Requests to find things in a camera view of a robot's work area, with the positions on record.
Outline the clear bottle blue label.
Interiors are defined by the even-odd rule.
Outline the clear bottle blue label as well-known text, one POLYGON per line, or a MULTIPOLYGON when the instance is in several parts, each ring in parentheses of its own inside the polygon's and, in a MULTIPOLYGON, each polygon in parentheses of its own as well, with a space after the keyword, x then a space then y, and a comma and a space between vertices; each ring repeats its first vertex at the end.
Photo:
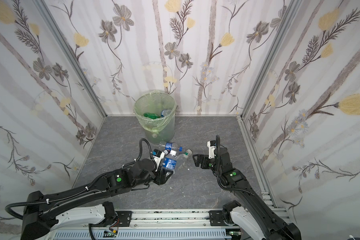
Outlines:
POLYGON ((176 161, 177 152, 174 150, 171 150, 162 161, 162 168, 175 172, 175 167, 177 164, 176 161))
POLYGON ((166 116, 169 116, 172 113, 171 109, 165 109, 161 111, 161 117, 164 118, 166 116))

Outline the clear bottle green ring grey cap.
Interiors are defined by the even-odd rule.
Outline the clear bottle green ring grey cap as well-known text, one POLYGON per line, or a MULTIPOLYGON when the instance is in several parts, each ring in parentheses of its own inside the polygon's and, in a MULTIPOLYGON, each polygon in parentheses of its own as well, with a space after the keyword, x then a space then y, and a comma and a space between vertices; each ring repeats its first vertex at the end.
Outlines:
POLYGON ((184 167, 184 165, 187 163, 187 161, 192 156, 192 154, 193 154, 192 150, 188 149, 184 153, 178 155, 175 158, 175 160, 177 161, 176 170, 180 170, 182 167, 184 167))

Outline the green bottle yellow cap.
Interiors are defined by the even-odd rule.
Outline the green bottle yellow cap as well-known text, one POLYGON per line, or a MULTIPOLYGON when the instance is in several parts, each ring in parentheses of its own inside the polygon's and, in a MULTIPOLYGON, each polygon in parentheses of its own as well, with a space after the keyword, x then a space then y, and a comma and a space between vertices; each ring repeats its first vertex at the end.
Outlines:
POLYGON ((157 115, 157 114, 155 114, 155 113, 144 113, 144 117, 145 117, 145 118, 152 119, 152 120, 161 118, 160 115, 157 115))

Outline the clear bottle blue label bottom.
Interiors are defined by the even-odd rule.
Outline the clear bottle blue label bottom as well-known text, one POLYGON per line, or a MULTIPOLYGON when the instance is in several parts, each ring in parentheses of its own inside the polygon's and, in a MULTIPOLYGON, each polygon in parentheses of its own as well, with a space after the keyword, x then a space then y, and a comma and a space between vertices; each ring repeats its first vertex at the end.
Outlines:
POLYGON ((161 111, 161 117, 164 118, 166 116, 169 116, 172 113, 171 109, 165 109, 161 111))

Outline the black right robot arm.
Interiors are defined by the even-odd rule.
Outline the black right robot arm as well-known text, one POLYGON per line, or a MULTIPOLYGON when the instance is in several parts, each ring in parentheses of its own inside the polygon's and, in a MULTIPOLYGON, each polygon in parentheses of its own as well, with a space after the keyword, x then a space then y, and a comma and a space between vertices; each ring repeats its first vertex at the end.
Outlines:
POLYGON ((253 240, 300 240, 299 228, 286 223, 253 190, 246 176, 233 167, 228 149, 221 146, 220 136, 209 141, 207 155, 194 154, 196 167, 209 169, 217 178, 219 187, 234 194, 240 201, 223 206, 226 225, 237 225, 253 240))

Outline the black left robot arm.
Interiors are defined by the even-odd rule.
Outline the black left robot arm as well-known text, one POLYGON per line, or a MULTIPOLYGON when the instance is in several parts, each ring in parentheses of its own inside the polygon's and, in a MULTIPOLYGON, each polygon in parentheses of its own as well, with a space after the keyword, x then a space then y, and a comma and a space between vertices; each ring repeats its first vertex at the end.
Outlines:
POLYGON ((150 183, 165 184, 174 174, 177 162, 159 157, 158 151, 150 151, 142 158, 143 147, 139 146, 138 158, 119 169, 99 174, 90 183, 60 193, 44 195, 40 191, 29 194, 27 201, 12 203, 5 211, 22 221, 22 240, 36 240, 46 236, 52 228, 62 224, 63 214, 74 208, 97 200, 111 198, 139 186, 148 189, 150 183))

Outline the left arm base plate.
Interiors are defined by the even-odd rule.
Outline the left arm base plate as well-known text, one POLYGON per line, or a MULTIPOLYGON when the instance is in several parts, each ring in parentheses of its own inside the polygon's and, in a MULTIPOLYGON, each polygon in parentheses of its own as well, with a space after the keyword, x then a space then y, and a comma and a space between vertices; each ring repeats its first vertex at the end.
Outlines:
POLYGON ((116 211, 116 218, 113 220, 110 228, 129 227, 132 220, 132 211, 116 211))

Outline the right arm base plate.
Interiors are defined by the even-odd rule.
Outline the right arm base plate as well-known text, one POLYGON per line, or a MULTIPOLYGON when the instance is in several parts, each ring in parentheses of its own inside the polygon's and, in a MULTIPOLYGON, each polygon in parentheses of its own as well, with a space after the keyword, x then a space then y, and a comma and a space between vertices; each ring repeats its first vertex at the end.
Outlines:
POLYGON ((226 210, 209 211, 209 220, 212 227, 234 226, 230 213, 226 210))

